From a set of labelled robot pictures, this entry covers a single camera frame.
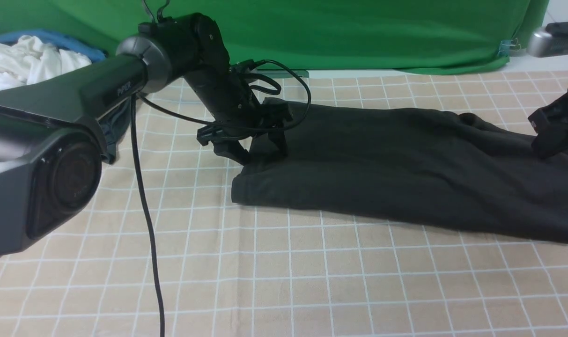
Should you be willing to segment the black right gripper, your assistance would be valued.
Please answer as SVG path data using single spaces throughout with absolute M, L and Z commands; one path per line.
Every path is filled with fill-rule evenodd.
M 528 117 L 537 136 L 531 147 L 541 159 L 568 151 L 568 88 L 551 107 L 540 108 Z

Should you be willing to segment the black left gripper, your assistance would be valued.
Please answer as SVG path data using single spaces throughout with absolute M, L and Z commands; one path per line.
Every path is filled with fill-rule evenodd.
M 196 140 L 203 147 L 211 143 L 215 155 L 245 166 L 251 155 L 239 141 L 267 129 L 267 138 L 288 156 L 284 128 L 293 115 L 287 102 L 269 98 L 259 106 L 247 83 L 229 66 L 197 66 L 184 79 L 215 119 L 197 130 Z

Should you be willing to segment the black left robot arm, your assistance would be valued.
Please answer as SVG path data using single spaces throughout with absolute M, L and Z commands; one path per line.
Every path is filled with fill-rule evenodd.
M 0 91 L 0 258 L 22 252 L 81 212 L 100 183 L 108 143 L 100 119 L 136 94 L 183 77 L 214 117 L 199 131 L 215 153 L 243 162 L 240 139 L 264 117 L 230 69 L 207 15 L 157 15 L 115 56 L 34 85 Z

